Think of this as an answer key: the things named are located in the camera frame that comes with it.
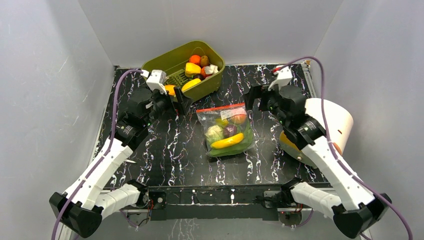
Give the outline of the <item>small orange fruit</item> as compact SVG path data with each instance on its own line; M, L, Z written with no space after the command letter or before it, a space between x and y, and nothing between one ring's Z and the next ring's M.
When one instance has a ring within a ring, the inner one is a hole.
M229 119L235 125L242 125L246 122L247 118L247 114L236 114L231 116Z

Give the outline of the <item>yellow green starfruit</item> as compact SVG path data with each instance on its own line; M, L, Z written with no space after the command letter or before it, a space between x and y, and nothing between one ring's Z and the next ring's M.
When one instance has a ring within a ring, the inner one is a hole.
M215 119L215 123L218 126L225 128L230 122L227 119L217 118L217 119Z

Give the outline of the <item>dark purple fruit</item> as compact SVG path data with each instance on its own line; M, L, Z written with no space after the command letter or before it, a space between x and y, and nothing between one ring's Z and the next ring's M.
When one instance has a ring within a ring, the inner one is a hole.
M223 136L224 138L230 138L238 133L238 127L235 124L228 124L225 128L223 128Z

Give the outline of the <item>clear zip top bag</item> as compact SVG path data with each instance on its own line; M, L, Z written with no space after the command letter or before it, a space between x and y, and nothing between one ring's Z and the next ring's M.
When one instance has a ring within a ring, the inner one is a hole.
M196 111L209 157L238 155L253 148L255 135L249 114L244 103Z

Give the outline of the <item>green leafy vegetable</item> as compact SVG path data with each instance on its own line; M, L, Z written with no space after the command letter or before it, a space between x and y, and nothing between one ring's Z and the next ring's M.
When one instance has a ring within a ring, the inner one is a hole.
M253 147L254 133L253 133L253 129L251 128L251 124L247 121L241 125L237 125L237 124L235 125L237 126L237 129L238 129L237 134L243 133L244 139L236 145L222 148L222 149L213 149L211 148L212 143L209 143L206 141L207 149L208 149L207 155L209 157L218 158L218 157L225 157L230 155L237 155Z

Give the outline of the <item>yellow banana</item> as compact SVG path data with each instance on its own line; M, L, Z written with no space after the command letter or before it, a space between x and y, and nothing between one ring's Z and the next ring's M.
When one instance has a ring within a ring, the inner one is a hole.
M210 147L212 149L224 149L239 144L245 138L243 133L235 134L231 137L213 142Z

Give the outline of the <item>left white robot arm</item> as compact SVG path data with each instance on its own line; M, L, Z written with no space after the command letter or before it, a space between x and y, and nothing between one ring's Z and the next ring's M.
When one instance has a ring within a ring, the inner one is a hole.
M52 239L62 223L81 238L90 237L103 219L124 207L144 208L148 187L130 180L101 195L108 180L149 134L150 125L166 112L185 115L193 100L175 87L175 95L141 88L130 98L126 111L112 121L110 137L81 176L63 193L54 192L49 204L56 217Z

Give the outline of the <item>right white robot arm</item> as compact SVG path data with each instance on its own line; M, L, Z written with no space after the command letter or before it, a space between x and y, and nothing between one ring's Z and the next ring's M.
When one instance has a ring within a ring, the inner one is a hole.
M391 199L386 194L378 198L338 163L342 158L328 142L323 124L306 113L308 97L299 88L252 86L243 95L245 108L251 110L256 99L260 100L259 110L269 111L278 119L288 140L319 168L336 191L335 195L330 194L295 177L281 186L280 193L265 197L265 201L279 201L288 207L307 205L332 218L338 230L351 239L382 218Z

